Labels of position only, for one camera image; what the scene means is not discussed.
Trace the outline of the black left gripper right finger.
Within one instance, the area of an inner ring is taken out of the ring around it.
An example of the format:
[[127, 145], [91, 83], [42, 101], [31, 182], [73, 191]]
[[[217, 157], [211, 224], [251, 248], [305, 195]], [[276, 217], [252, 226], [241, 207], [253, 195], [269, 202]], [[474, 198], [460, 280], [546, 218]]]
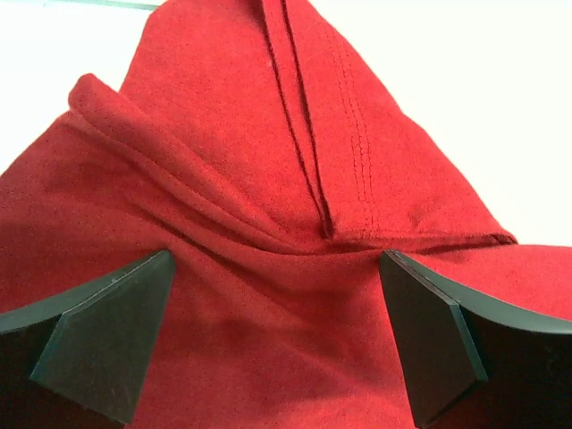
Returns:
[[379, 272], [417, 428], [569, 428], [571, 323], [397, 251]]

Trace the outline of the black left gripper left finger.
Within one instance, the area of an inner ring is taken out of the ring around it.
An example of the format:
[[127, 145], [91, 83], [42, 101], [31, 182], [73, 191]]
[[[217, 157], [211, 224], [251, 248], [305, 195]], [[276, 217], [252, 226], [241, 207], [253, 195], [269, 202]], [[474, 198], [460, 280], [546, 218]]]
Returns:
[[175, 266], [162, 250], [1, 315], [3, 428], [123, 428], [135, 416]]

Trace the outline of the red garment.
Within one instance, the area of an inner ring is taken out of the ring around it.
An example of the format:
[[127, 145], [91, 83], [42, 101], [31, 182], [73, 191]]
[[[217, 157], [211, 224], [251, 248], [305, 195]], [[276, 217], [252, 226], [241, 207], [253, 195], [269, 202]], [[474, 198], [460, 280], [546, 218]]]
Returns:
[[388, 249], [571, 316], [570, 249], [518, 244], [306, 1], [169, 1], [68, 103], [1, 177], [1, 308], [172, 251], [138, 428], [411, 427]]

